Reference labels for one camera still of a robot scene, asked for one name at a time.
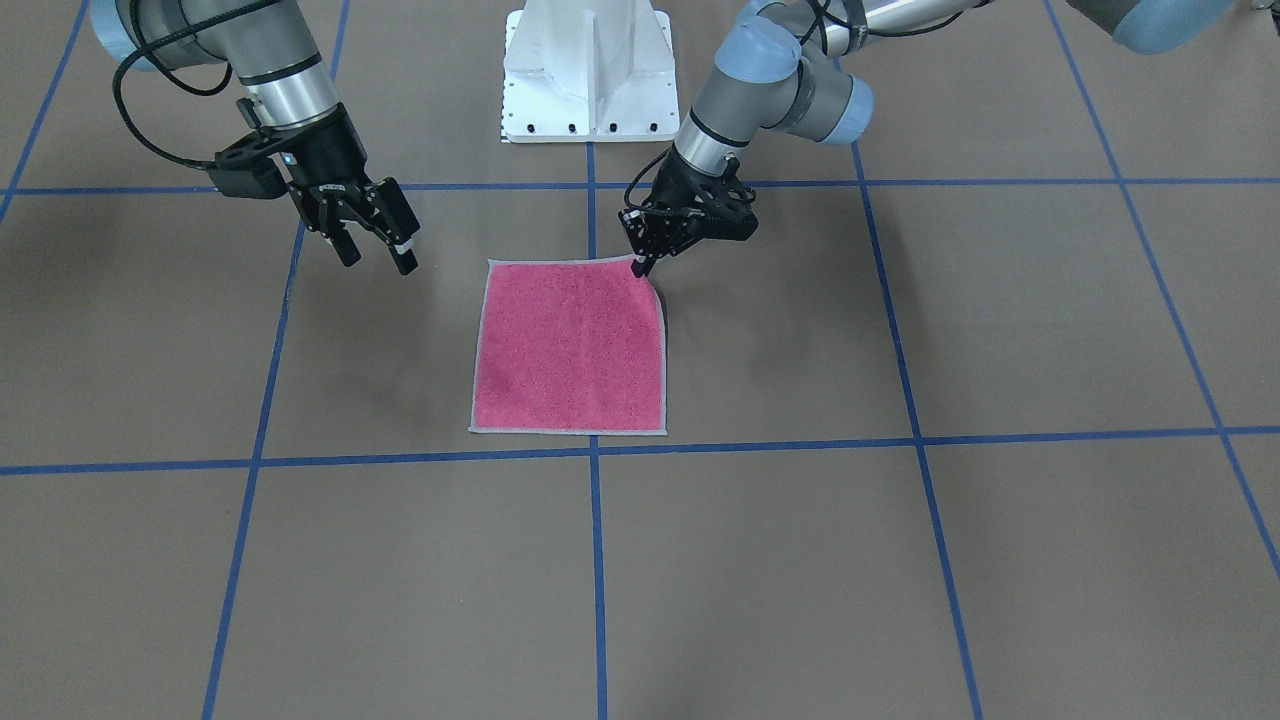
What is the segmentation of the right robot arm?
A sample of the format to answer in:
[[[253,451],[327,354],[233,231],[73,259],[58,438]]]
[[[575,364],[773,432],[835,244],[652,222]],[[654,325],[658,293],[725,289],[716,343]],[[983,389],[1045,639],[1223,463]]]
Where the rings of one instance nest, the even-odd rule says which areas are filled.
[[[248,133],[209,160],[163,158],[201,170],[230,199],[289,197],[306,229],[346,266],[361,258],[347,228],[353,222],[388,247],[401,274],[417,268],[419,219],[396,179],[369,177],[364,145],[297,3],[93,1],[90,15],[116,60],[111,95],[136,140],[145,136],[123,99],[127,72],[175,81],[179,69],[223,64],[225,82],[242,87],[237,105]]]

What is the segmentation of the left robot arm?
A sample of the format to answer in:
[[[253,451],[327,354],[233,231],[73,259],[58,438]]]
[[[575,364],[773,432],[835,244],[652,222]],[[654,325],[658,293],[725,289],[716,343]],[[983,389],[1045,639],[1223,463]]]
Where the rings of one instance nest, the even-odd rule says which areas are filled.
[[[849,146],[874,111],[870,86],[836,59],[878,40],[943,29],[975,1],[750,1],[736,15],[672,145],[650,165],[648,196],[625,200],[632,273],[703,240],[741,242],[758,228],[755,193],[739,178],[754,137],[774,131]]]

